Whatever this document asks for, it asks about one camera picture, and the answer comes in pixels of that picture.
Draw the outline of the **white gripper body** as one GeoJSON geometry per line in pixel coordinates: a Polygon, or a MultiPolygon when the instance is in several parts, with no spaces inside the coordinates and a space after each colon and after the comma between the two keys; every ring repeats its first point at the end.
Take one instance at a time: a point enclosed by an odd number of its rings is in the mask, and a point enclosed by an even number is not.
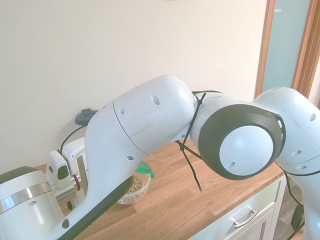
{"type": "Polygon", "coordinates": [[[66,158],[70,170],[70,174],[76,175],[80,189],[76,190],[76,197],[73,202],[78,206],[87,195],[88,179],[87,179],[87,159],[85,154],[85,138],[79,138],[68,143],[62,149],[62,155],[66,158]]]}

